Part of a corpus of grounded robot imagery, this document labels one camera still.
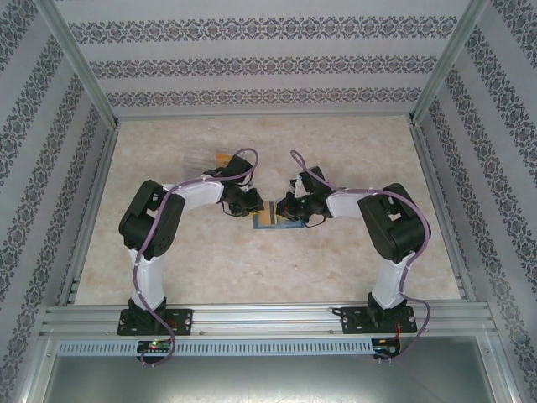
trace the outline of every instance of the damask pattern wall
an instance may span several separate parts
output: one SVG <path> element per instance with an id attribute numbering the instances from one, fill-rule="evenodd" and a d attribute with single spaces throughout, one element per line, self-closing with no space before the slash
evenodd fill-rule
<path id="1" fill-rule="evenodd" d="M 536 4 L 491 1 L 422 122 L 479 298 L 537 401 Z"/>
<path id="2" fill-rule="evenodd" d="M 31 0 L 0 0 L 0 402 L 55 305 L 109 128 Z"/>
<path id="3" fill-rule="evenodd" d="M 61 0 L 120 118 L 409 113 L 468 1 Z"/>

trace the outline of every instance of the textured beige surface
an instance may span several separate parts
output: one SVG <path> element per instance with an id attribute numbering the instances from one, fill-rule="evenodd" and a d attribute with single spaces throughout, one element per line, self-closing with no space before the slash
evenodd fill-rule
<path id="1" fill-rule="evenodd" d="M 299 166 L 319 165 L 338 186 L 402 183 L 432 226 L 430 247 L 406 290 L 428 299 L 459 298 L 420 163 L 404 117 L 246 118 L 123 123 L 99 209 L 78 305 L 126 304 L 132 265 L 117 225 L 140 184 L 182 179 L 185 147 L 254 147 L 255 186 L 263 199 L 283 197 Z M 254 230 L 220 206 L 186 213 L 165 255 L 170 303 L 365 301 L 378 260 L 363 221 L 332 219 L 318 228 Z"/>

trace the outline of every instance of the patterned wallpaper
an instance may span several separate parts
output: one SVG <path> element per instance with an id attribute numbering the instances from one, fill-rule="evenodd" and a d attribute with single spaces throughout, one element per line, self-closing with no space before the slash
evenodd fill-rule
<path id="1" fill-rule="evenodd" d="M 0 0 L 0 402 L 55 305 L 109 134 L 30 0 Z"/>
<path id="2" fill-rule="evenodd" d="M 467 0 L 57 4 L 127 118 L 409 113 Z"/>
<path id="3" fill-rule="evenodd" d="M 473 286 L 490 303 L 523 401 L 537 401 L 536 26 L 531 2 L 491 1 L 422 122 Z"/>

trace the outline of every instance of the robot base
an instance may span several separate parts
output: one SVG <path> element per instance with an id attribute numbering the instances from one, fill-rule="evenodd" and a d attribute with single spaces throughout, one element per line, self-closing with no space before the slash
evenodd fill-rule
<path id="1" fill-rule="evenodd" d="M 401 333 L 416 333 L 414 310 L 406 306 L 406 300 L 399 305 L 383 309 L 368 296 L 368 306 L 346 306 L 332 309 L 334 315 L 341 317 L 344 334 L 396 333 L 399 325 Z"/>
<path id="2" fill-rule="evenodd" d="M 166 309 L 166 299 L 154 310 L 168 323 L 175 336 L 190 336 L 192 328 L 191 309 Z M 123 309 L 117 326 L 119 336 L 166 336 L 168 331 L 149 312 L 128 300 L 128 309 Z"/>

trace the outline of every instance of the beige floor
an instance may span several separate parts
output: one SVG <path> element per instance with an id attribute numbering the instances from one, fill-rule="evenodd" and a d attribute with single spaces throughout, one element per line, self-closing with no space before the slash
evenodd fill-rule
<path id="1" fill-rule="evenodd" d="M 76 304 L 127 302 L 132 265 L 117 225 L 143 181 L 183 179 L 189 144 L 254 147 L 261 158 L 255 185 L 265 200 L 283 197 L 289 179 L 299 173 L 291 148 L 338 186 L 402 183 L 433 231 L 409 276 L 407 294 L 460 297 L 404 117 L 225 118 L 122 124 Z M 380 259 L 361 219 L 254 230 L 250 219 L 225 216 L 220 206 L 186 213 L 165 258 L 170 303 L 365 301 Z"/>

